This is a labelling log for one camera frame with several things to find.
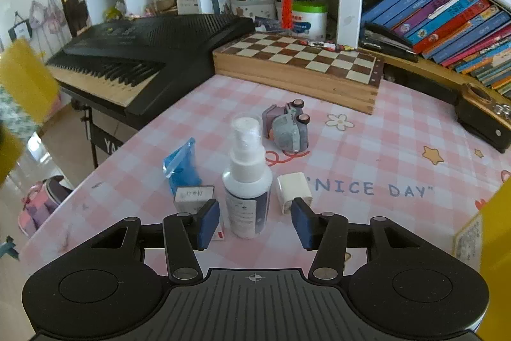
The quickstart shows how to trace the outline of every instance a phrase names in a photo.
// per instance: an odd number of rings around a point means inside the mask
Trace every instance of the blue plastic bag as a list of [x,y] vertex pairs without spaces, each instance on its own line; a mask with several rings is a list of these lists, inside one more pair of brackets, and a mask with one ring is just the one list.
[[163,160],[163,173],[168,178],[170,190],[174,195],[178,186],[202,184],[195,165],[195,139],[191,137],[182,147]]

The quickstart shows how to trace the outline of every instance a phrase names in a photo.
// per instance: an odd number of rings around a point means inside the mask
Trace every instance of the toy car wheel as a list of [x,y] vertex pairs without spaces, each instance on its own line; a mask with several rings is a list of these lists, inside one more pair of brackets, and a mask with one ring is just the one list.
[[303,123],[304,125],[308,125],[309,122],[311,121],[311,116],[309,116],[308,114],[302,113],[302,114],[299,114],[296,119],[300,123]]
[[296,98],[295,100],[293,100],[293,107],[298,107],[298,109],[302,109],[303,106],[305,106],[305,103],[303,102],[302,99]]

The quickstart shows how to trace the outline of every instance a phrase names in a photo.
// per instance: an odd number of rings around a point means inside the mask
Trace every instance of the red tassel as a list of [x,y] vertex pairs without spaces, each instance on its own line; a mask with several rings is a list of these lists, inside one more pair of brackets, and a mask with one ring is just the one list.
[[293,27],[293,0],[282,0],[282,28],[291,29]]

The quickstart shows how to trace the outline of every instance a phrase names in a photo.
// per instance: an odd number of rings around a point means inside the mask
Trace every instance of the small toy figure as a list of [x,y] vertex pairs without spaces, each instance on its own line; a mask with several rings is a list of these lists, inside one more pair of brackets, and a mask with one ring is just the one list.
[[311,121],[303,112],[303,100],[297,98],[284,107],[272,105],[263,112],[263,135],[286,152],[303,152],[309,146],[307,125]]

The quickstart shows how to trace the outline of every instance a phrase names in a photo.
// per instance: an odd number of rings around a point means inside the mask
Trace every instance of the table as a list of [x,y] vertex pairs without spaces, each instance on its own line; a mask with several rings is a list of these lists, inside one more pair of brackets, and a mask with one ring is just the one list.
[[[261,114],[271,104],[301,97],[311,116],[309,149],[286,156],[265,142],[274,178],[302,171],[316,212],[336,212],[368,223],[387,216],[438,247],[452,237],[509,175],[501,155],[468,134],[447,103],[382,81],[372,116],[253,82],[216,75],[170,107],[109,157],[67,198],[20,254],[29,274],[117,221],[140,217],[161,222],[176,212],[162,160],[191,136],[198,172],[215,186],[226,223],[221,173],[228,164],[229,122],[239,112]],[[364,249],[349,249],[345,273],[365,263]],[[226,231],[196,252],[210,267],[290,268],[307,274],[315,252],[301,248],[290,216],[272,193],[266,228],[253,240]],[[166,275],[164,252],[146,251],[145,262]]]

